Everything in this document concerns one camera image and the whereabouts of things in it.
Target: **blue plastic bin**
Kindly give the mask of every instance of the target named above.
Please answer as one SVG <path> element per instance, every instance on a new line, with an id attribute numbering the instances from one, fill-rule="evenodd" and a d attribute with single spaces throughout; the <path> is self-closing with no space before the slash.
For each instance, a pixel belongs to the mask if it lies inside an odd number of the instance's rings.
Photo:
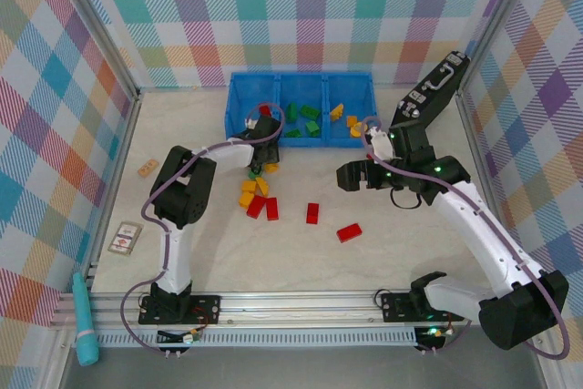
<path id="1" fill-rule="evenodd" d="M 358 138 L 350 137 L 346 116 L 359 120 L 376 116 L 373 79 L 368 73 L 234 73 L 230 79 L 229 98 L 225 112 L 227 138 L 245 129 L 249 111 L 262 102 L 274 102 L 284 111 L 291 102 L 298 108 L 297 121 L 286 122 L 283 134 L 299 129 L 301 138 L 281 136 L 280 146 L 295 148 L 360 148 Z M 344 104 L 343 116 L 330 120 L 330 111 Z M 312 138 L 305 127 L 309 119 L 300 114 L 303 105 L 319 109 L 316 120 L 320 136 Z"/>

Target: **white table surface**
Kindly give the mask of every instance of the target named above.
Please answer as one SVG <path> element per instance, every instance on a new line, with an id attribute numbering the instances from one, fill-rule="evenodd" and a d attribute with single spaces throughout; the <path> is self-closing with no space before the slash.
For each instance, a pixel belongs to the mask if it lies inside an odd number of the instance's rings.
<path id="1" fill-rule="evenodd" d="M 389 123 L 408 88 L 375 89 L 378 113 Z M 161 163 L 170 148 L 208 146 L 224 140 L 226 88 L 149 93 L 138 118 L 93 292 L 125 292 L 159 272 L 159 229 L 140 218 L 158 169 L 141 178 L 149 159 Z M 455 102 L 427 131 L 437 157 L 458 158 L 477 182 L 477 173 Z M 399 210 L 389 190 L 348 193 L 336 185 L 336 169 L 364 159 L 363 149 L 282 148 L 280 170 L 266 175 L 277 197 L 280 219 L 246 216 L 238 205 L 247 169 L 214 180 L 210 204 L 195 224 L 190 267 L 193 291 L 283 292 L 408 288 L 431 271 L 487 285 L 486 277 L 457 232 L 435 208 Z M 396 193 L 404 205 L 410 192 Z M 305 223 L 308 202 L 320 204 L 318 225 Z M 122 220 L 144 224 L 131 255 L 107 250 Z M 340 243 L 336 231 L 358 222 L 363 235 Z"/>

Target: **toy block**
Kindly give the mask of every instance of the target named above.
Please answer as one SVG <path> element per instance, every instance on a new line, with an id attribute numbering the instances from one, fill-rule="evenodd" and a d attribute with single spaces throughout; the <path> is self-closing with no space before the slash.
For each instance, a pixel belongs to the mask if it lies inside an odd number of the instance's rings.
<path id="1" fill-rule="evenodd" d="M 306 223 L 311 223 L 312 225 L 318 224 L 318 211 L 320 209 L 320 204 L 315 204 L 310 202 L 308 204 L 308 214 L 306 215 Z"/>
<path id="2" fill-rule="evenodd" d="M 361 234 L 363 234 L 363 230 L 361 230 L 361 227 L 358 223 L 353 223 L 346 228 L 342 228 L 341 230 L 336 231 L 336 235 L 338 236 L 338 239 L 340 239 L 340 243 L 354 239 Z"/>
<path id="3" fill-rule="evenodd" d="M 336 107 L 335 109 L 333 109 L 330 112 L 330 120 L 332 122 L 335 122 L 336 120 L 338 120 L 339 118 L 341 118 L 343 116 L 343 112 L 344 112 L 344 104 L 340 104 L 338 107 Z"/>
<path id="4" fill-rule="evenodd" d="M 348 128 L 352 128 L 358 122 L 358 118 L 356 116 L 346 116 L 346 126 Z"/>
<path id="5" fill-rule="evenodd" d="M 267 105 L 261 105 L 259 107 L 259 112 L 263 115 L 263 116 L 269 116 L 271 117 L 271 111 L 270 108 Z"/>
<path id="6" fill-rule="evenodd" d="M 267 196 L 270 192 L 270 185 L 262 177 L 257 177 L 255 180 L 257 181 L 257 185 L 259 186 L 259 190 L 261 190 L 261 194 L 263 196 Z"/>
<path id="7" fill-rule="evenodd" d="M 251 202 L 255 198 L 255 194 L 249 191 L 243 191 L 243 194 L 240 195 L 239 198 L 239 205 L 241 205 L 245 210 L 249 208 Z"/>
<path id="8" fill-rule="evenodd" d="M 291 102 L 287 108 L 285 108 L 285 121 L 293 123 L 298 119 L 298 106 L 295 102 Z"/>
<path id="9" fill-rule="evenodd" d="M 300 132 L 299 129 L 296 128 L 296 129 L 294 129 L 292 131 L 286 132 L 284 137 L 288 137 L 288 138 L 289 137 L 292 137 L 292 138 L 294 138 L 294 137 L 301 137 L 301 136 L 302 136 L 302 133 Z"/>
<path id="10" fill-rule="evenodd" d="M 243 184 L 240 186 L 242 191 L 250 191 L 251 193 L 255 193 L 257 189 L 257 182 L 256 181 L 243 181 Z"/>
<path id="11" fill-rule="evenodd" d="M 320 116 L 320 110 L 308 105 L 303 105 L 302 108 L 300 108 L 300 114 L 310 120 L 317 120 L 318 116 Z"/>
<path id="12" fill-rule="evenodd" d="M 277 172 L 280 168 L 280 165 L 277 163 L 270 163 L 265 165 L 265 171 L 267 173 L 274 173 Z"/>
<path id="13" fill-rule="evenodd" d="M 257 219 L 261 214 L 261 210 L 263 210 L 263 206 L 265 205 L 265 198 L 262 196 L 256 195 L 251 204 L 249 204 L 249 208 L 247 209 L 247 216 L 250 218 Z"/>
<path id="14" fill-rule="evenodd" d="M 267 208 L 267 220 L 278 220 L 280 218 L 280 213 L 277 210 L 277 198 L 268 198 L 265 201 L 265 207 Z"/>
<path id="15" fill-rule="evenodd" d="M 138 169 L 139 176 L 142 178 L 147 177 L 150 173 L 152 173 L 152 170 L 158 167 L 158 164 L 160 163 L 158 163 L 155 159 L 149 159 L 146 164 L 144 164 L 144 166 Z"/>
<path id="16" fill-rule="evenodd" d="M 306 122 L 306 129 L 308 129 L 308 132 L 310 133 L 310 137 L 319 137 L 320 136 L 320 127 L 313 120 Z"/>
<path id="17" fill-rule="evenodd" d="M 352 128 L 350 128 L 350 137 L 359 138 L 361 136 L 361 129 L 366 130 L 366 125 L 363 126 L 361 122 L 358 122 Z"/>

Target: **green block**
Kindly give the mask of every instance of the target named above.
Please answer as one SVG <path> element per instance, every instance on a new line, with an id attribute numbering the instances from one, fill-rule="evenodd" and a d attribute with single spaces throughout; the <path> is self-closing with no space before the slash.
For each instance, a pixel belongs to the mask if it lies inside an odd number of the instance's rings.
<path id="1" fill-rule="evenodd" d="M 285 108 L 285 121 L 293 123 L 298 119 L 298 106 L 295 102 L 291 102 L 287 108 Z"/>
<path id="2" fill-rule="evenodd" d="M 261 172 L 259 172 L 259 173 L 255 173 L 252 170 L 250 170 L 248 176 L 249 176 L 249 179 L 255 180 L 257 177 L 260 177 L 262 173 L 263 173 L 263 169 L 261 169 Z"/>
<path id="3" fill-rule="evenodd" d="M 300 114 L 310 120 L 317 120 L 318 116 L 320 116 L 320 110 L 308 105 L 303 105 L 302 109 L 300 109 Z"/>
<path id="4" fill-rule="evenodd" d="M 286 132 L 284 137 L 293 137 L 293 138 L 295 138 L 295 137 L 301 137 L 301 136 L 302 136 L 302 133 L 300 132 L 299 129 L 296 128 L 296 129 L 294 129 L 292 131 Z"/>
<path id="5" fill-rule="evenodd" d="M 320 136 L 320 127 L 314 121 L 309 121 L 306 123 L 306 129 L 310 133 L 310 137 L 319 137 Z"/>

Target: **red block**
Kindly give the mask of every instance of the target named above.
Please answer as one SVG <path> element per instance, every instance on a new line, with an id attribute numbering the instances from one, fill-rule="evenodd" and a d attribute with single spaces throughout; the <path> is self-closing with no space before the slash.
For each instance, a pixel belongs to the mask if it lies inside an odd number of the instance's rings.
<path id="1" fill-rule="evenodd" d="M 265 205 L 265 200 L 262 196 L 255 195 L 255 198 L 253 198 L 247 209 L 247 216 L 254 219 L 259 218 L 261 210 L 263 210 L 263 206 Z"/>
<path id="2" fill-rule="evenodd" d="M 308 204 L 308 215 L 306 216 L 306 223 L 311 223 L 312 225 L 318 224 L 318 210 L 320 209 L 320 204 L 315 204 L 310 202 Z"/>
<path id="3" fill-rule="evenodd" d="M 269 117 L 271 117 L 271 111 L 270 111 L 270 108 L 267 105 L 261 105 L 259 107 L 259 112 L 262 113 L 263 116 L 269 116 Z"/>
<path id="4" fill-rule="evenodd" d="M 280 213 L 277 211 L 277 198 L 267 198 L 265 201 L 267 208 L 267 220 L 278 220 Z"/>
<path id="5" fill-rule="evenodd" d="M 336 231 L 336 235 L 338 236 L 338 239 L 340 239 L 340 243 L 354 239 L 355 237 L 360 236 L 362 233 L 363 230 L 361 230 L 361 227 L 358 223 L 353 223 L 346 228 L 342 228 L 341 230 Z"/>

